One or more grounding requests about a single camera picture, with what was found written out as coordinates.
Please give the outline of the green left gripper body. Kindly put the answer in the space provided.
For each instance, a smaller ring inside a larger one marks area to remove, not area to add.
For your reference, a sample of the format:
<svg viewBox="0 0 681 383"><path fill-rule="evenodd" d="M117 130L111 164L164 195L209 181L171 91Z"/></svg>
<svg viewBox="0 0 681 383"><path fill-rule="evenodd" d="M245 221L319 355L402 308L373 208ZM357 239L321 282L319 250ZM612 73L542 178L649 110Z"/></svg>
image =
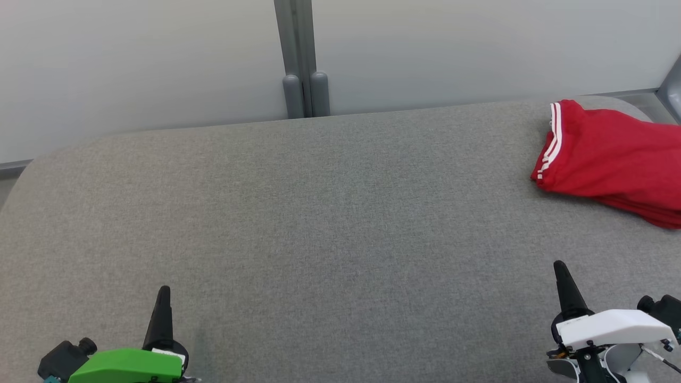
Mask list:
<svg viewBox="0 0 681 383"><path fill-rule="evenodd" d="M68 383L201 383L185 375L189 352L177 341L161 340L141 349L123 347L93 354Z"/></svg>

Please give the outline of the grey partition base rail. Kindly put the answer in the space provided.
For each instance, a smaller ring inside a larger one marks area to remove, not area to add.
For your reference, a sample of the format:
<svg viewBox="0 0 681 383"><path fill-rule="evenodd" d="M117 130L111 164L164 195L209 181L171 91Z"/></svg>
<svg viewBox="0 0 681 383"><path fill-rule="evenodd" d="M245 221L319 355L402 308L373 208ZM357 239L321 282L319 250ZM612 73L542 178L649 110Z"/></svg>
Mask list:
<svg viewBox="0 0 681 383"><path fill-rule="evenodd" d="M32 159L0 163L0 181L19 177L31 162Z"/></svg>
<svg viewBox="0 0 681 383"><path fill-rule="evenodd" d="M591 95L617 98L636 107L657 107L662 106L661 101L657 97L657 90L658 89L619 90Z"/></svg>

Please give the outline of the grey partition post cylinder feet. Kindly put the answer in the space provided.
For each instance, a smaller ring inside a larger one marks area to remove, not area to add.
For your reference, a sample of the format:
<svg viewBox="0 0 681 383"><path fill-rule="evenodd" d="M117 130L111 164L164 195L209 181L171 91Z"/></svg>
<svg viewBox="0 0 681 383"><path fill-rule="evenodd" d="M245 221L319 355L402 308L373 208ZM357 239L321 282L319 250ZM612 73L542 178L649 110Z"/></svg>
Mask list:
<svg viewBox="0 0 681 383"><path fill-rule="evenodd" d="M331 114L328 75L317 70L312 5L312 0L274 0L289 119Z"/></svg>

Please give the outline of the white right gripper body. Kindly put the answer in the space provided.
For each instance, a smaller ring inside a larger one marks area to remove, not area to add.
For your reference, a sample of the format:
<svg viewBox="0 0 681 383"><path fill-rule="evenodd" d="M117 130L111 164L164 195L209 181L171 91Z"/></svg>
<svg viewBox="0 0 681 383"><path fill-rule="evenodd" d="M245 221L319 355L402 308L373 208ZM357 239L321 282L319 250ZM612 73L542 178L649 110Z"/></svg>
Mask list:
<svg viewBox="0 0 681 383"><path fill-rule="evenodd" d="M555 375L574 383L650 383L632 367L644 353L676 368L647 344L661 343L667 352L679 347L673 330L640 310L606 310L553 324L557 349L547 353Z"/></svg>

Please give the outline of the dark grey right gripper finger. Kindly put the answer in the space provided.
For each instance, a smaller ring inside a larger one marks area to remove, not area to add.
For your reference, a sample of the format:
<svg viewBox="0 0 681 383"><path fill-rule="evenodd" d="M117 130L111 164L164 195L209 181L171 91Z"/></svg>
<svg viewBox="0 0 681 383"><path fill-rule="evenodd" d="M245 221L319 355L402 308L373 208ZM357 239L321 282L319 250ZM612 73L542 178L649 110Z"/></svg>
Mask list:
<svg viewBox="0 0 681 383"><path fill-rule="evenodd" d="M562 260L557 260L553 263L553 269L562 318L564 320L572 320L589 315L589 308L577 288L567 265Z"/></svg>

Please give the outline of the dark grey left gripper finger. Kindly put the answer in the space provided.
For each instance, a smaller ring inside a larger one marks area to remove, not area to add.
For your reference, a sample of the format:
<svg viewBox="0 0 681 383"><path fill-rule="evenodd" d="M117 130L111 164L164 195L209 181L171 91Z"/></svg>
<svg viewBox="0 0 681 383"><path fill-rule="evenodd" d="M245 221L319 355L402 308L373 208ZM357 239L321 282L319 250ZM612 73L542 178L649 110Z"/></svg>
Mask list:
<svg viewBox="0 0 681 383"><path fill-rule="evenodd" d="M169 286L161 286L156 295L155 305L144 337L143 349L172 349L172 347L171 289Z"/></svg>

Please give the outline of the red sports garment white trim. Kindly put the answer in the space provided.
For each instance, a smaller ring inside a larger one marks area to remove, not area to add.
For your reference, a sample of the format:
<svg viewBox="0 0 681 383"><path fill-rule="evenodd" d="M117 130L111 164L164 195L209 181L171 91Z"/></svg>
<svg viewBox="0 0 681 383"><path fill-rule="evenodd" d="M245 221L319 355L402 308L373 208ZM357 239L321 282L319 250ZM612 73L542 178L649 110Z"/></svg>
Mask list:
<svg viewBox="0 0 681 383"><path fill-rule="evenodd" d="M550 130L530 175L540 189L681 230L681 126L586 110L568 99L550 110Z"/></svg>

